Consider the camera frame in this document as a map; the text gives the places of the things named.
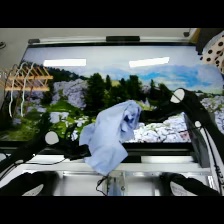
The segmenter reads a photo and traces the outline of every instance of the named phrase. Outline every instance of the black border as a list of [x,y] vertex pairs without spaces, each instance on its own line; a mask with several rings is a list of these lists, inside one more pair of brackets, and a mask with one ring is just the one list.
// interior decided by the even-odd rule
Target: black border
[[[58,44],[28,44],[19,66],[22,63],[24,55],[29,48],[46,48],[46,47],[82,47],[82,46],[195,46],[188,42],[139,42],[139,41],[107,41],[107,42],[89,42],[89,43],[58,43]],[[25,144],[26,141],[0,141],[0,147],[12,147],[15,150],[17,147]],[[129,154],[136,155],[188,155],[193,152],[191,143],[124,143],[123,146]],[[150,149],[164,149],[164,151],[153,152]],[[177,151],[178,149],[187,149],[187,152]],[[44,150],[44,154],[52,155],[53,152]]]

